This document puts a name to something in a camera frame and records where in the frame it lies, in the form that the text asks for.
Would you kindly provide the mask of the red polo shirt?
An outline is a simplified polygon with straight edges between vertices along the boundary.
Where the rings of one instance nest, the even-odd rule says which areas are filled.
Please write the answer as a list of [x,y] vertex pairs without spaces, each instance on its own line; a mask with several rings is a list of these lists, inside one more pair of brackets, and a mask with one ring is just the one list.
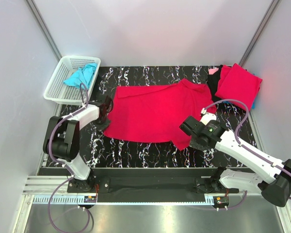
[[104,135],[139,143],[171,141],[183,150],[190,137],[180,125],[189,116],[200,120],[202,109],[212,103],[206,84],[187,79],[171,85],[119,86],[108,115],[111,123]]

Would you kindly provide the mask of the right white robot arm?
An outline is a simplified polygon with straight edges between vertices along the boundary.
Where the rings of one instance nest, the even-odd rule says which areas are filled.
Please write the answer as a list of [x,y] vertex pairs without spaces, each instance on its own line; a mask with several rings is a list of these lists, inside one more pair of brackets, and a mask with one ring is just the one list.
[[190,147],[197,150],[216,149],[243,163],[251,172],[219,168],[209,179],[215,192],[239,189],[262,195],[269,203],[286,206],[291,199],[291,159],[274,158],[238,138],[214,114],[205,114],[201,120],[187,117],[180,129],[190,136]]

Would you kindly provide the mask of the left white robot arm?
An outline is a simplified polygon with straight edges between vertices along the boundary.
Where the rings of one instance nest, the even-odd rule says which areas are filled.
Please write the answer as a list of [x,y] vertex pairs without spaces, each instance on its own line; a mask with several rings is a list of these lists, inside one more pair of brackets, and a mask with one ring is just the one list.
[[99,132],[105,131],[111,122],[108,114],[112,109],[112,98],[105,96],[103,102],[90,101],[66,116],[53,116],[48,122],[43,152],[66,168],[72,175],[72,183],[84,192],[94,189],[95,178],[80,156],[80,131],[90,123]]

